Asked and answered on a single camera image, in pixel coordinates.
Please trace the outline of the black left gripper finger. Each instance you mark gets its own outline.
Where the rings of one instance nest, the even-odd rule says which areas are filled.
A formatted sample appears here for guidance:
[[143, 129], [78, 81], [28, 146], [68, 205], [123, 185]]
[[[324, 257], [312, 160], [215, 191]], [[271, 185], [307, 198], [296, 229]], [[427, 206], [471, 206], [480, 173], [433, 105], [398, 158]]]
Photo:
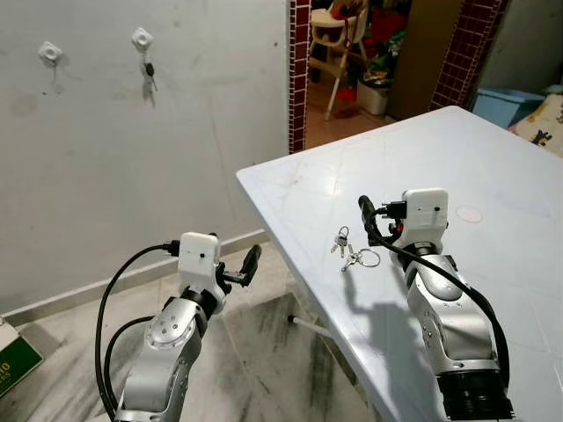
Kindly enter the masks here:
[[258, 271], [259, 258], [261, 257], [262, 248], [260, 245], [255, 244], [251, 246], [248, 252], [243, 257], [243, 262], [240, 270], [238, 270], [238, 285], [242, 287], [249, 287], [253, 281], [256, 272]]

